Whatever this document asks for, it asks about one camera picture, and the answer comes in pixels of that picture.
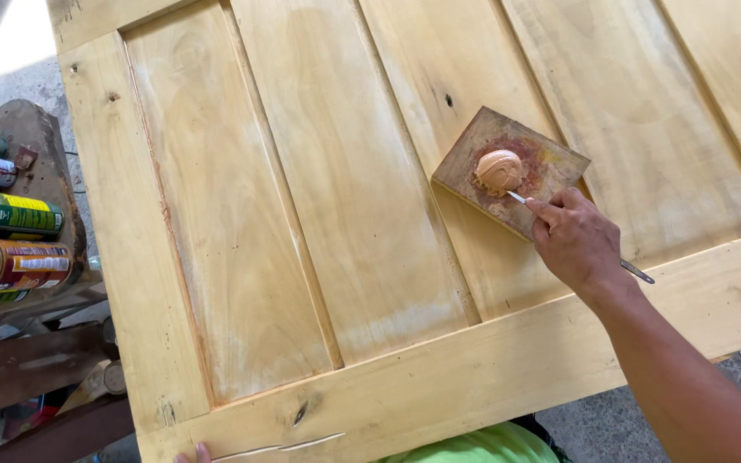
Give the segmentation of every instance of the gray floor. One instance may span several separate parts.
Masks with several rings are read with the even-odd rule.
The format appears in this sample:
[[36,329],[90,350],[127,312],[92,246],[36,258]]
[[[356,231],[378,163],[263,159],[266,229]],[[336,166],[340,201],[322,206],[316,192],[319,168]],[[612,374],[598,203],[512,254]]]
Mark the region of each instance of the gray floor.
[[[19,2],[35,0],[0,0],[0,22],[8,8]],[[0,75],[0,105],[13,98],[33,100],[58,117],[65,149],[76,152],[70,115],[67,111],[56,58],[48,58]],[[76,156],[68,156],[77,202],[88,229],[88,254],[98,254],[93,239],[84,183]],[[741,387],[741,352],[719,364],[719,368]],[[636,406],[627,387],[543,410],[538,420],[550,431],[574,461],[665,461],[667,458]],[[133,437],[123,439],[98,454],[103,463],[139,461]]]

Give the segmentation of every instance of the door panel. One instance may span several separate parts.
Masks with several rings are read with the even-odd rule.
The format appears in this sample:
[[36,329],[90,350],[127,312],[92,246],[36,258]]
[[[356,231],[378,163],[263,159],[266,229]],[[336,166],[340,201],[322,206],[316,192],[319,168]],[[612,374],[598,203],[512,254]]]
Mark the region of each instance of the door panel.
[[123,3],[50,8],[146,461],[371,460],[624,383],[533,248],[431,190],[479,105],[593,159],[649,298],[741,349],[741,55],[694,0]]
[[232,2],[350,365],[468,326],[468,289],[348,2]]
[[216,403],[331,370],[219,3],[124,37]]

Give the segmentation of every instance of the person's fingers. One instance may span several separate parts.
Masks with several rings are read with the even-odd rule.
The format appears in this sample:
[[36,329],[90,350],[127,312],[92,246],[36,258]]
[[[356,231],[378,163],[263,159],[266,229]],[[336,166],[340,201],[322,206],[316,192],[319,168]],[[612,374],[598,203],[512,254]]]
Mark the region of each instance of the person's fingers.
[[548,201],[548,203],[551,206],[556,206],[556,207],[564,207],[565,206],[565,203],[562,201],[562,191],[564,191],[564,190],[561,189],[558,192],[554,193],[553,196],[551,196],[550,201]]
[[534,198],[525,198],[525,206],[528,206],[528,209],[536,214],[537,217],[551,225],[557,222],[559,215],[561,214],[561,208],[548,203],[543,203]]
[[196,463],[211,463],[211,452],[205,442],[196,444]]
[[536,217],[536,220],[533,221],[533,225],[530,227],[530,233],[533,236],[533,242],[536,244],[537,250],[539,247],[545,247],[548,244],[548,240],[551,239],[550,227],[539,217]]

